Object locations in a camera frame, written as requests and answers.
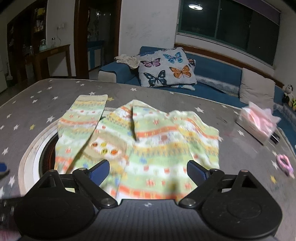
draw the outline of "blue sofa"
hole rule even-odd
[[[161,49],[162,48],[143,46],[140,49],[140,54]],[[160,89],[193,95],[238,108],[246,106],[246,104],[240,102],[238,98],[242,75],[242,70],[240,68],[199,55],[186,53],[186,56],[187,58],[196,60],[194,73],[197,76],[198,82],[195,85],[195,91],[170,87],[161,87]],[[126,64],[112,62],[103,66],[100,71],[114,73],[117,83],[141,85],[138,70],[131,70]],[[294,147],[296,145],[295,126],[279,111],[282,106],[281,99],[284,91],[278,86],[275,86],[274,91],[275,110],[273,115],[281,118],[278,127],[284,131],[291,145]]]

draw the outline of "star-patterned tablecloth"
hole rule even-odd
[[[156,88],[90,80],[46,79],[25,89],[0,107],[0,162],[10,170],[0,181],[0,198],[19,196],[18,168],[25,151],[51,122],[59,119],[79,95],[108,95],[106,107],[118,108],[138,99],[169,112],[190,110],[220,131],[220,169],[237,174],[247,169],[280,204],[283,221],[276,234],[280,240],[295,240],[296,181],[276,164],[276,154],[285,154],[296,169],[295,155],[284,138],[262,146],[235,123],[240,110],[202,98]]]

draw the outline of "pink hair tie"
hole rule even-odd
[[[283,172],[285,172],[285,174],[287,176],[292,177],[293,179],[295,179],[294,177],[294,170],[290,164],[289,159],[287,158],[286,155],[277,155],[276,157],[277,163],[280,166],[281,170]]]

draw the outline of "window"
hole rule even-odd
[[[190,4],[202,10],[190,8]],[[272,65],[279,35],[277,18],[272,21],[266,16],[274,16],[273,12],[264,16],[254,8],[240,4],[239,0],[182,0],[178,31],[227,44]]]

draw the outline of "door frame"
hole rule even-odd
[[[115,0],[115,41],[114,56],[118,56],[119,29],[121,15],[121,1]],[[88,6],[86,0],[75,0],[74,10],[74,56],[76,78],[89,79],[88,56],[87,56],[87,19]]]

